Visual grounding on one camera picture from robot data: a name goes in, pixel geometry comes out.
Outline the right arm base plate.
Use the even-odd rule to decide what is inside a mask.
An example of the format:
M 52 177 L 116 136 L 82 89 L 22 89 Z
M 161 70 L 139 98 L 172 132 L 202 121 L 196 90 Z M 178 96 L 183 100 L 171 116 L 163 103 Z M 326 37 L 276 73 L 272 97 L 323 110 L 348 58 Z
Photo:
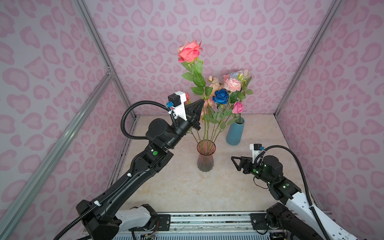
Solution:
M 253 227 L 253 230 L 257 231 L 266 231 L 269 229 L 267 219 L 266 219 L 266 213 L 253 213 L 250 214 L 251 224 Z

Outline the magenta rose stem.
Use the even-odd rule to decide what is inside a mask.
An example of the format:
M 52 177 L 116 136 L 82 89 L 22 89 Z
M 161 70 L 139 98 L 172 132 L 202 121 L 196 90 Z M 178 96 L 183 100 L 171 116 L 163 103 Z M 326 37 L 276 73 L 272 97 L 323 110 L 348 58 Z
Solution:
M 234 107 L 233 107 L 233 110 L 231 111 L 231 110 L 229 110 L 229 114 L 231 114 L 230 115 L 230 117 L 229 117 L 229 121 L 227 122 L 227 127 L 225 128 L 225 129 L 229 129 L 230 128 L 230 126 L 231 126 L 231 124 L 233 124 L 235 121 L 238 121 L 238 123 L 239 123 L 239 120 L 240 120 L 240 118 L 239 118 L 239 115 L 238 115 L 238 113 L 240 112 L 240 110 L 241 110 L 241 103 L 240 102 L 235 102 L 235 104 L 234 104 Z

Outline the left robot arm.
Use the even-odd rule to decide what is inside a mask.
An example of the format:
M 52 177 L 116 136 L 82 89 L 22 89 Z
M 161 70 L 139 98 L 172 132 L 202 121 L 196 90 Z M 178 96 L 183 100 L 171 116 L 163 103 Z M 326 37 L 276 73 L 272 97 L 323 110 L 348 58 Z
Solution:
M 141 105 L 154 105 L 166 110 L 172 120 L 172 125 L 161 118 L 153 120 L 146 135 L 143 137 L 130 135 L 125 128 L 128 114 Z M 77 205 L 79 217 L 71 226 L 82 222 L 88 236 L 87 240 L 111 240 L 119 232 L 122 220 L 116 214 L 130 196 L 147 180 L 159 173 L 173 157 L 172 149 L 180 142 L 187 132 L 194 128 L 199 130 L 200 117 L 204 100 L 198 100 L 186 105 L 186 119 L 176 118 L 174 111 L 168 106 L 154 101 L 139 101 L 131 105 L 123 114 L 121 130 L 125 137 L 132 140 L 147 140 L 148 145 L 131 161 L 129 170 L 120 177 L 105 192 L 92 201 L 83 200 Z

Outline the red glass vase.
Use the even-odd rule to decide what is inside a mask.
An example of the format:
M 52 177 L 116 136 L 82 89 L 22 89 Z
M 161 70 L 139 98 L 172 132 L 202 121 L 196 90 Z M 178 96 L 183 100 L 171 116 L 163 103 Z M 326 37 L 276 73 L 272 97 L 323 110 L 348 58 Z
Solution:
M 202 140 L 197 145 L 197 151 L 199 157 L 197 160 L 197 166 L 202 172 L 209 172 L 214 167 L 213 154 L 216 151 L 216 145 L 210 140 Z

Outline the blue rose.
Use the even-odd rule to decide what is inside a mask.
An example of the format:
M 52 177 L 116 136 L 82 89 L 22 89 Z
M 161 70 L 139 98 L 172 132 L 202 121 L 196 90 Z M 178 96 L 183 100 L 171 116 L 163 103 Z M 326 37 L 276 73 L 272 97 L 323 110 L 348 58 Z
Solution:
M 227 90 L 221 89 L 215 91 L 212 101 L 208 105 L 208 113 L 210 117 L 210 124 L 213 125 L 210 141 L 215 142 L 218 135 L 224 131 L 229 121 L 229 99 L 230 95 Z

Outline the pale blue rose stem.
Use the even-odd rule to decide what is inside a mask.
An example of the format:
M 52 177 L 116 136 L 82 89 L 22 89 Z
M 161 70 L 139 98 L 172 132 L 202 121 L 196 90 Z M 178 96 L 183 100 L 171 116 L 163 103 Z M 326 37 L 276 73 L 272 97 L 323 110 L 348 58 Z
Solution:
M 242 73 L 241 71 L 230 73 L 230 78 L 231 78 L 231 79 L 238 79 L 238 77 L 239 77 L 239 75 L 240 75 L 241 73 Z

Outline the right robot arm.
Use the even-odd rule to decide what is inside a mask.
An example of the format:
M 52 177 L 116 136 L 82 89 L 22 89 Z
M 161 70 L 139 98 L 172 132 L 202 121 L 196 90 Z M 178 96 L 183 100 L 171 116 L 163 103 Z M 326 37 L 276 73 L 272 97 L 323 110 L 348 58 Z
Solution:
M 283 175 L 278 158 L 266 156 L 260 164 L 247 157 L 231 157 L 238 171 L 252 174 L 267 184 L 272 197 L 278 201 L 267 209 L 266 221 L 270 228 L 281 227 L 300 240 L 356 240 L 314 204 L 291 180 Z

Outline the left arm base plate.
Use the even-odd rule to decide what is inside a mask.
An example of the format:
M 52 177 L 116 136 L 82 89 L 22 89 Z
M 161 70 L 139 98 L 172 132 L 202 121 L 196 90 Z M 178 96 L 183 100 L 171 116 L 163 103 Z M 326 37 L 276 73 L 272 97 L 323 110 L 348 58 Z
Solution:
M 150 220 L 143 226 L 138 227 L 136 231 L 147 232 L 165 232 L 170 230 L 171 215 L 160 214 L 151 216 Z

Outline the coral rose spray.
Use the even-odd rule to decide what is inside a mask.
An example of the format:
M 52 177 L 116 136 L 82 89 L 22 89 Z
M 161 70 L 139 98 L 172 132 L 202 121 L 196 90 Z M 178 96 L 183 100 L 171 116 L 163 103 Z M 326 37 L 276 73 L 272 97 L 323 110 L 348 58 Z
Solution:
M 203 139 L 202 139 L 201 147 L 202 147 L 202 150 L 205 152 L 207 150 L 204 150 L 204 148 L 208 147 L 208 140 L 210 139 L 209 130 L 210 130 L 211 120 L 213 119 L 213 114 L 214 114 L 213 106 L 214 105 L 215 105 L 215 103 L 213 102 L 212 99 L 205 100 L 203 110 L 201 113 L 201 121 L 204 125 L 204 133 L 203 133 Z

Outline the large coral rose stem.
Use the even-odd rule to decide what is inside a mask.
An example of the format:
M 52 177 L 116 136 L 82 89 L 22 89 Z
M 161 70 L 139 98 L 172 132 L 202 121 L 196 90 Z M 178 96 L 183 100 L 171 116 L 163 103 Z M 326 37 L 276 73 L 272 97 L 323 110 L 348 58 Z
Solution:
M 207 85 L 206 79 L 203 77 L 203 60 L 199 59 L 203 50 L 202 43 L 197 40 L 191 42 L 186 41 L 184 45 L 178 47 L 178 61 L 186 69 L 186 73 L 182 77 L 194 83 L 191 87 L 193 93 L 200 96 L 202 100 L 207 101 L 213 92 L 213 88 Z

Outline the teal ceramic vase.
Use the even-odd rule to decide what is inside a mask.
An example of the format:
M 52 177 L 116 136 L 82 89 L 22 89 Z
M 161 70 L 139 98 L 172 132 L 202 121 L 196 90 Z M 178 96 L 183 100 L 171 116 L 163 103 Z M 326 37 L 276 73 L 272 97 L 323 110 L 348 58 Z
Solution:
M 242 139 L 243 131 L 245 126 L 245 120 L 240 118 L 239 123 L 235 121 L 231 124 L 229 131 L 226 136 L 226 142 L 231 146 L 237 146 Z

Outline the peach rose spray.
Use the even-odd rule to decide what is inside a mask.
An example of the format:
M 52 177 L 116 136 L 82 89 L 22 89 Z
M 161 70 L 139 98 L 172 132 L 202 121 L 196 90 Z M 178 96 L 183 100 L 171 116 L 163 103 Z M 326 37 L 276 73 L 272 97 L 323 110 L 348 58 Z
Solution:
M 236 97 L 231 97 L 231 95 L 233 95 L 234 93 L 236 93 L 237 91 L 240 91 L 241 90 L 241 83 L 238 79 L 229 79 L 226 83 L 221 83 L 219 81 L 218 78 L 216 77 L 212 77 L 210 76 L 209 78 L 209 81 L 210 81 L 210 85 L 209 87 L 212 88 L 212 92 L 209 96 L 208 99 L 212 99 L 215 91 L 218 91 L 218 90 L 221 90 L 221 89 L 225 89 L 228 91 L 229 95 L 230 95 L 230 99 L 229 99 L 229 110 L 233 110 L 233 107 L 234 107 L 234 104 L 235 102 L 237 101 Z

